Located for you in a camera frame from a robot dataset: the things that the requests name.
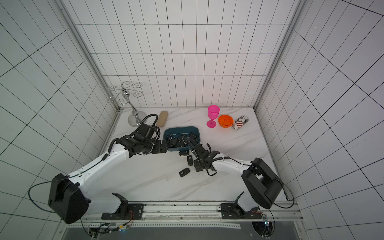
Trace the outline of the black car key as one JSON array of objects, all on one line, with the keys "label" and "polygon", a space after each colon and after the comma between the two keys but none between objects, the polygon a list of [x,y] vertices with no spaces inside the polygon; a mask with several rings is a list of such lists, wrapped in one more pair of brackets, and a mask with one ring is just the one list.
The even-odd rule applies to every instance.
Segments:
[{"label": "black car key", "polygon": [[189,173],[191,172],[190,168],[185,168],[183,170],[181,170],[179,172],[179,176],[182,178],[182,177],[185,177],[186,175],[188,175]]},{"label": "black car key", "polygon": [[186,157],[190,154],[189,150],[179,151],[179,156]]},{"label": "black car key", "polygon": [[194,160],[193,160],[193,157],[191,155],[187,156],[187,162],[188,162],[189,166],[194,165]]}]

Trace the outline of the black car key top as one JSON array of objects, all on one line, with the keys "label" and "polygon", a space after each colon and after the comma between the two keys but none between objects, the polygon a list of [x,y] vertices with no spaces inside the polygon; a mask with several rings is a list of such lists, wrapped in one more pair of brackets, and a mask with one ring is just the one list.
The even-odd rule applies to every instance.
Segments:
[{"label": "black car key top", "polygon": [[179,151],[179,156],[186,157],[190,154],[189,150]]}]

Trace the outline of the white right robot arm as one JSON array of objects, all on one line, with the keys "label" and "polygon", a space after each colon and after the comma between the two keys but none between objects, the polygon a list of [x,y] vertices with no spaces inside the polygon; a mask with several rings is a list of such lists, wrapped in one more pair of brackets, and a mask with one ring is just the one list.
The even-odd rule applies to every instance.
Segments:
[{"label": "white right robot arm", "polygon": [[198,171],[205,170],[209,176],[219,172],[241,178],[247,188],[237,199],[238,206],[245,212],[259,206],[271,209],[275,200],[283,189],[282,180],[260,158],[253,161],[233,159],[211,147],[207,149],[202,144],[188,137],[188,144],[195,157]]}]

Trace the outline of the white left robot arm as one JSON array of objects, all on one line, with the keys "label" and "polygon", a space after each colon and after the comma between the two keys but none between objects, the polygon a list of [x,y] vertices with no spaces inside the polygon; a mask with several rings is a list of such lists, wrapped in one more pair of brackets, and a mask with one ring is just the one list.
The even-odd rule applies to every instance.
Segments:
[{"label": "white left robot arm", "polygon": [[108,150],[85,167],[65,176],[56,175],[51,181],[49,207],[66,223],[72,224],[84,215],[113,214],[124,218],[128,201],[117,192],[110,197],[89,194],[91,187],[107,172],[136,154],[164,153],[160,128],[155,124],[140,124],[129,135],[113,139]]}]

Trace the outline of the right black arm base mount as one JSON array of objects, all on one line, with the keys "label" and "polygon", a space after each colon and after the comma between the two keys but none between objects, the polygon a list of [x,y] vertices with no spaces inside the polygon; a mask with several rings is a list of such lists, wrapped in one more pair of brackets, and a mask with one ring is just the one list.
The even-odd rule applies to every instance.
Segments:
[{"label": "right black arm base mount", "polygon": [[262,213],[259,207],[255,207],[246,212],[238,204],[238,200],[243,196],[242,192],[233,203],[222,203],[217,208],[217,211],[222,214],[224,220],[260,220],[262,219]]}]

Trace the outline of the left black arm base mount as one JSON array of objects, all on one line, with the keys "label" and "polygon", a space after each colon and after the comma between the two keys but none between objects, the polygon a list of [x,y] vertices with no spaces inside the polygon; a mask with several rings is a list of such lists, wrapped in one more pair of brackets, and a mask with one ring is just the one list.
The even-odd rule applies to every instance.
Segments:
[{"label": "left black arm base mount", "polygon": [[114,213],[103,213],[102,220],[141,220],[144,204],[131,204],[118,193],[112,193],[120,200],[120,205]]}]

